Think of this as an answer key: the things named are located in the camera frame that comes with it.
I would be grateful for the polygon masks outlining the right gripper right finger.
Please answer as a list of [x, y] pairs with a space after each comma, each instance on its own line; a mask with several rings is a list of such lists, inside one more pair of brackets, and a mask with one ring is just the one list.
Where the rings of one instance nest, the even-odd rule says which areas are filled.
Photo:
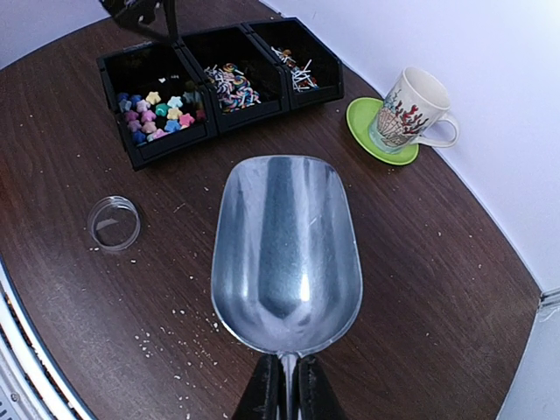
[[343, 420], [347, 415], [315, 355], [297, 361], [295, 369], [297, 410], [304, 420]]

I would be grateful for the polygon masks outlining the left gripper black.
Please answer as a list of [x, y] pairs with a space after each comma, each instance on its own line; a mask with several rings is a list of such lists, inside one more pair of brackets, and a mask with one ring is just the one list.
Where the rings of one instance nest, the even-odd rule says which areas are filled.
[[[101, 0], [100, 5], [123, 30], [157, 42], [173, 43], [179, 38], [175, 0]], [[150, 28], [159, 8], [164, 11], [166, 34]]]

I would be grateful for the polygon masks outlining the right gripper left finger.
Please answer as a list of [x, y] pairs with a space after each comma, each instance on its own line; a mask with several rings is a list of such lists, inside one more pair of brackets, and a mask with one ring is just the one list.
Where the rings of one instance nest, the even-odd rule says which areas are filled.
[[279, 359], [275, 355], [265, 354], [256, 363], [232, 419], [276, 419], [279, 385]]

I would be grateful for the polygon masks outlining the black bin star candies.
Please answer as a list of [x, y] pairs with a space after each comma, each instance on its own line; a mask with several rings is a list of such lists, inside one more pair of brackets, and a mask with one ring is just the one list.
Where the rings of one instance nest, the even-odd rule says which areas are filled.
[[97, 66], [134, 170], [217, 136], [210, 95], [178, 45], [133, 46]]

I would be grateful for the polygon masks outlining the black bin swirl lollipops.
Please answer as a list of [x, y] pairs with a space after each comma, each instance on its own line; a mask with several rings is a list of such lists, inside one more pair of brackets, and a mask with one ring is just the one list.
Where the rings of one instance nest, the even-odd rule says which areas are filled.
[[241, 25], [188, 33], [179, 44], [209, 93], [219, 133], [289, 112], [284, 72]]

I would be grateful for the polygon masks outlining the metal candy scoop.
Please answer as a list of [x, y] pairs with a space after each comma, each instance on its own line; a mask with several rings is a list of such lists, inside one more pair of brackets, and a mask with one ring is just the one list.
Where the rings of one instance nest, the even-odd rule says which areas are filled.
[[347, 333], [362, 295], [354, 224], [335, 169], [296, 155], [237, 164], [220, 204], [211, 299], [234, 337], [279, 359], [278, 417], [302, 419], [297, 362]]

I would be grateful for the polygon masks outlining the black bin small lollipops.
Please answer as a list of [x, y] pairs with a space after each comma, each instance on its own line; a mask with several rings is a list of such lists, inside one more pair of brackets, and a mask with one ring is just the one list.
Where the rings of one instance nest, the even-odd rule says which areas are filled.
[[344, 96], [340, 59], [298, 18], [247, 22], [243, 26], [283, 70], [292, 109]]

